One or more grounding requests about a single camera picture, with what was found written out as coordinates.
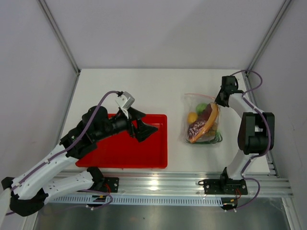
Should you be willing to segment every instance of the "white table surface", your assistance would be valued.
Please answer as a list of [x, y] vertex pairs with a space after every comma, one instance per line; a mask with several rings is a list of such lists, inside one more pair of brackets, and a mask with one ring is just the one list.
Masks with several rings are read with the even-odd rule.
[[[110, 90], [128, 91], [135, 98], [133, 107], [147, 114], [167, 115], [168, 166], [165, 169], [104, 169], [113, 171], [164, 171], [174, 173], [220, 173], [238, 151], [237, 135], [241, 119], [233, 109], [221, 108], [219, 129], [223, 141], [213, 145], [190, 145], [180, 139], [184, 114], [183, 95], [188, 92], [216, 96], [222, 76], [236, 70], [223, 69], [82, 69], [72, 99], [63, 136], [74, 128], [88, 109], [98, 104]], [[239, 88], [246, 90], [243, 76]], [[103, 106], [116, 113], [115, 95]], [[78, 168], [75, 165], [68, 170]], [[249, 173], [269, 173], [265, 157], [256, 159]]]

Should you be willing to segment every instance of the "black mounting bracket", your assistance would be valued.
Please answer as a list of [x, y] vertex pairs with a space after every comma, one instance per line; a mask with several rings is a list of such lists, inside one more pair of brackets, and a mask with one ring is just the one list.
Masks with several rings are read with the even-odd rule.
[[[274, 146], [275, 116], [273, 113], [264, 112], [262, 114], [270, 129], [271, 150]], [[263, 153], [268, 146], [268, 142], [268, 131], [261, 116], [255, 113], [243, 113], [238, 134], [239, 149], [242, 150], [245, 155]]]
[[238, 202], [236, 199], [225, 197], [221, 198], [223, 206], [221, 208], [223, 210], [232, 210], [238, 206]]
[[236, 190], [239, 190], [242, 195], [248, 194], [248, 189], [244, 179], [233, 180], [228, 178], [227, 168], [225, 168], [220, 176], [220, 179], [205, 179], [199, 181], [199, 185], [203, 185], [205, 194], [207, 195], [237, 195]]
[[[4, 178], [1, 181], [2, 188], [11, 189], [13, 179], [13, 177]], [[27, 217], [33, 213], [36, 213], [45, 205], [44, 201], [46, 197], [48, 197], [48, 194], [46, 194], [42, 188], [32, 199], [28, 200], [20, 200], [18, 195], [15, 195], [14, 192], [11, 192], [10, 209], [22, 217]]]
[[229, 96], [234, 93], [243, 93], [238, 88], [239, 85], [235, 76], [223, 76], [221, 89], [216, 96], [215, 103], [223, 107], [229, 107]]
[[118, 177], [106, 177], [104, 186], [102, 186], [99, 190], [101, 192], [108, 193], [109, 190], [108, 190], [107, 186], [105, 186], [105, 184], [107, 184], [109, 186], [111, 193], [117, 193], [118, 192], [118, 187], [119, 187], [119, 178]]

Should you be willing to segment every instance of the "metal frame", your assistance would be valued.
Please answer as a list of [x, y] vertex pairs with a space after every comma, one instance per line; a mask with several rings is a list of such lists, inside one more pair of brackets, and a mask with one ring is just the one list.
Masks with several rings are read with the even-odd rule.
[[282, 6], [280, 7], [278, 13], [276, 14], [276, 16], [273, 20], [273, 22], [271, 23], [266, 35], [264, 36], [263, 40], [261, 41], [256, 53], [254, 54], [251, 62], [249, 63], [249, 65], [247, 67], [248, 70], [253, 70], [253, 68], [255, 67], [256, 63], [258, 62], [261, 55], [263, 54], [265, 48], [267, 47], [267, 45], [271, 41], [272, 37], [274, 36], [278, 26], [281, 24], [285, 14], [290, 9], [292, 2], [293, 2], [293, 0], [285, 0], [283, 2]]
[[52, 15], [50, 9], [49, 9], [46, 1], [45, 0], [37, 0], [37, 2], [39, 4], [40, 8], [42, 9], [44, 15], [46, 16], [46, 19], [49, 22], [50, 27], [51, 27], [55, 37], [57, 38], [57, 40], [59, 42], [59, 45], [62, 47], [65, 55], [67, 56], [69, 62], [71, 63], [72, 68], [74, 69], [75, 73], [77, 75], [79, 75], [80, 69], [78, 68], [78, 65], [77, 65], [77, 63], [76, 63], [76, 61], [75, 61], [75, 59], [74, 59], [74, 57], [71, 53], [71, 50], [69, 49], [69, 47], [68, 47], [60, 29], [59, 29], [59, 27], [58, 27], [53, 15]]
[[[62, 126], [58, 134], [58, 140], [60, 139], [68, 110], [74, 95], [74, 91], [78, 82], [78, 77], [80, 74], [80, 69], [73, 58], [73, 55], [60, 32], [58, 25], [54, 17], [51, 14], [49, 7], [45, 0], [37, 0], [38, 4], [42, 8], [47, 21], [49, 22], [52, 31], [54, 32], [59, 44], [61, 45], [63, 52], [69, 59], [71, 66], [76, 72], [77, 79], [74, 84], [73, 90], [71, 92], [71, 98], [67, 106], [67, 110], [62, 121]], [[291, 6], [292, 0], [285, 0], [282, 4], [279, 12], [274, 18], [272, 24], [270, 25], [265, 37], [263, 38], [257, 52], [253, 56], [247, 69], [252, 70], [255, 64], [260, 59], [262, 53], [267, 47], [268, 43], [271, 41], [274, 33], [276, 32], [278, 26], [280, 25], [282, 19], [284, 18], [286, 12]], [[244, 81], [247, 89], [251, 88], [248, 75], [244, 77]], [[250, 100], [257, 105], [255, 96], [251, 92], [248, 94]], [[301, 229], [297, 213], [293, 204], [293, 194], [290, 187], [290, 183], [287, 179], [281, 179], [278, 176], [276, 168], [273, 163], [272, 154], [269, 152], [268, 164], [270, 169], [270, 174], [266, 175], [249, 175], [257, 180], [259, 180], [261, 185], [261, 191], [259, 197], [282, 197], [287, 217], [292, 229]], [[71, 176], [72, 174], [79, 173], [80, 171], [63, 171], [57, 178]], [[121, 196], [154, 196], [154, 197], [203, 197], [205, 198], [203, 188], [197, 184], [199, 180], [206, 178], [218, 178], [219, 174], [203, 174], [203, 173], [167, 173], [167, 172], [151, 172], [151, 173], [129, 173], [129, 172], [118, 172], [118, 173], [105, 173], [105, 176], [116, 176], [120, 178], [120, 186], [118, 194]], [[257, 184], [254, 182], [247, 181], [249, 195], [246, 197], [253, 197], [256, 190]], [[218, 197], [214, 195], [207, 195], [206, 197]], [[24, 229], [33, 229], [35, 223], [36, 215], [31, 215], [26, 218]]]

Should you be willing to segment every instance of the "plastic bag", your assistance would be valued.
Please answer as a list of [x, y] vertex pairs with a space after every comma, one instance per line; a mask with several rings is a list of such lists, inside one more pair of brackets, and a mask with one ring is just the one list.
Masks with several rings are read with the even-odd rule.
[[182, 136], [190, 144], [214, 144], [223, 140], [218, 130], [220, 109], [215, 98], [197, 94], [184, 95]]

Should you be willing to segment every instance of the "green toy fruit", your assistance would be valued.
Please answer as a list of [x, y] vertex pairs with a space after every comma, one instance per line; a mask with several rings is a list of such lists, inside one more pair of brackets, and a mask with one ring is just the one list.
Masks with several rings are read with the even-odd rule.
[[196, 106], [196, 113], [197, 113], [197, 114], [201, 114], [201, 113], [205, 110], [205, 108], [207, 107], [207, 105], [208, 105], [208, 104], [206, 104], [206, 103], [200, 103], [200, 104], [198, 104], [198, 105]]

